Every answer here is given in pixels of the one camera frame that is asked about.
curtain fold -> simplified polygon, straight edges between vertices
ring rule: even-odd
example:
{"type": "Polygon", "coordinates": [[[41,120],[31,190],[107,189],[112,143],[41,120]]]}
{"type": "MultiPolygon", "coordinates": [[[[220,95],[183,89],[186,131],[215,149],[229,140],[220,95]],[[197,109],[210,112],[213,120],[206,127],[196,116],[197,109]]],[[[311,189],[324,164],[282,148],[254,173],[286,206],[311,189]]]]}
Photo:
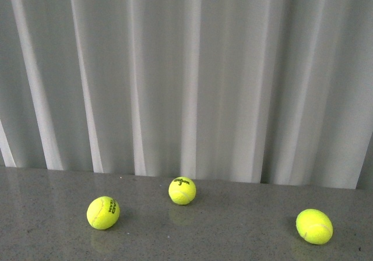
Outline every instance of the curtain fold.
{"type": "Polygon", "coordinates": [[[373,0],[0,0],[0,165],[373,188],[373,0]]]}

speckled stone surface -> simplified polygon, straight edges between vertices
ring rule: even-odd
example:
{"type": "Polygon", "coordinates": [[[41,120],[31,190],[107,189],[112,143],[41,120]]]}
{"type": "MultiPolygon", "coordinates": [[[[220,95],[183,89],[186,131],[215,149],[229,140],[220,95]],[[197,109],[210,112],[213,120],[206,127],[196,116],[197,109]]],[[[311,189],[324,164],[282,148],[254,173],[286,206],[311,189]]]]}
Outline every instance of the speckled stone surface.
{"type": "Polygon", "coordinates": [[[0,260],[372,260],[373,193],[195,181],[177,206],[169,178],[0,167],[0,260]],[[86,220],[90,202],[116,198],[105,231],[86,220]],[[297,214],[329,215],[326,245],[302,240],[297,214]]]}

tennis ball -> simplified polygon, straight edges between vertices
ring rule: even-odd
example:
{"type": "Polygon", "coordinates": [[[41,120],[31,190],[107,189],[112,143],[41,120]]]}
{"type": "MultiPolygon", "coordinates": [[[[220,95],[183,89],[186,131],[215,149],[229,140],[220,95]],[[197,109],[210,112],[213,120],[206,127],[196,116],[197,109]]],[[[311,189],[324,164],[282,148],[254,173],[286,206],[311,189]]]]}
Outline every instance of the tennis ball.
{"type": "Polygon", "coordinates": [[[179,177],[171,182],[168,194],[176,204],[189,204],[196,196],[196,185],[190,178],[179,177]]]}
{"type": "Polygon", "coordinates": [[[327,215],[319,210],[307,209],[297,217],[298,233],[315,245],[327,243],[333,235],[333,225],[327,215]]]}
{"type": "Polygon", "coordinates": [[[119,218],[119,205],[111,197],[99,197],[89,205],[87,219],[95,229],[105,230],[113,226],[119,218]]]}

pleated drape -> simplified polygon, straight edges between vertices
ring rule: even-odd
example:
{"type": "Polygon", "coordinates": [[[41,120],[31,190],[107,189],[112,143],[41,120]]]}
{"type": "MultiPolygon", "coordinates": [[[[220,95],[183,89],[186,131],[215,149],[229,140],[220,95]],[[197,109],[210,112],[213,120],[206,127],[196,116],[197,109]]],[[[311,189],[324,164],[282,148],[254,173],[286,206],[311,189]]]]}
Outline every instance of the pleated drape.
{"type": "Polygon", "coordinates": [[[0,0],[0,165],[373,188],[373,0],[0,0]]]}

table surface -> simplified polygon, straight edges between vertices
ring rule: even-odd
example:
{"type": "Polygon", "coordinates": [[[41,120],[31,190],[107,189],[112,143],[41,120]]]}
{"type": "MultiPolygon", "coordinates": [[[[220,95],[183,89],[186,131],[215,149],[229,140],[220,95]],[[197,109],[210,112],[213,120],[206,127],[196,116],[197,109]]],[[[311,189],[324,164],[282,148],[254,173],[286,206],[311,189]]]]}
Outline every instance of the table surface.
{"type": "Polygon", "coordinates": [[[371,191],[196,180],[178,206],[171,180],[0,167],[0,260],[372,260],[371,191]],[[105,231],[86,218],[100,196],[121,207],[105,231]],[[325,245],[297,233],[308,208],[333,223],[325,245]]]}

